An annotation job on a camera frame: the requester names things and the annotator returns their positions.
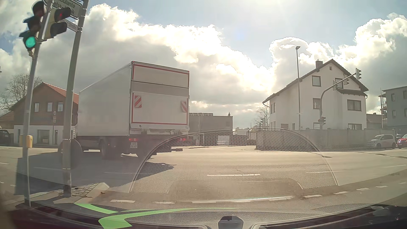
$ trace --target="red and white warning stripe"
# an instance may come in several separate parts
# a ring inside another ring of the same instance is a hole
[[[186,105],[186,101],[181,101],[181,109],[182,109],[182,112],[184,112],[184,113],[188,112],[188,106]]]
[[[141,108],[141,96],[140,95],[134,95],[134,108]]]

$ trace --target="windshield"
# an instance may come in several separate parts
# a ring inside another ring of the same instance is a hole
[[[249,229],[403,205],[402,2],[0,2],[11,214]]]

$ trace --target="sky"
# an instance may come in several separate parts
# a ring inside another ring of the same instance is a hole
[[[30,58],[18,34],[35,0],[0,1],[0,91]],[[189,70],[190,111],[234,116],[234,128],[254,125],[270,94],[335,59],[362,70],[368,112],[378,112],[380,88],[405,85],[407,2],[322,0],[90,0],[75,92],[130,61]],[[43,43],[36,75],[66,88],[74,32]]]

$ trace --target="parked car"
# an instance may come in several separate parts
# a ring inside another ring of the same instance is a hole
[[[394,136],[392,134],[379,134],[375,136],[370,142],[368,146],[371,148],[382,149],[382,148],[396,148],[396,141],[394,140]]]
[[[407,134],[405,134],[404,136],[397,140],[397,147],[399,149],[407,148]]]
[[[5,129],[0,129],[0,145],[10,145],[10,133]]]

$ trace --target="street sign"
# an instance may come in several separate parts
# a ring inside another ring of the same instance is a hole
[[[64,22],[66,22],[66,24],[68,25],[68,29],[77,32],[78,31],[78,26],[70,21],[68,21],[67,19],[63,19]]]
[[[47,5],[48,0],[42,0],[45,5]],[[54,3],[52,4],[53,8],[65,8],[65,7],[70,7],[71,8],[71,18],[78,19],[79,18],[79,12],[80,9],[82,8],[82,4],[75,0],[54,0]]]

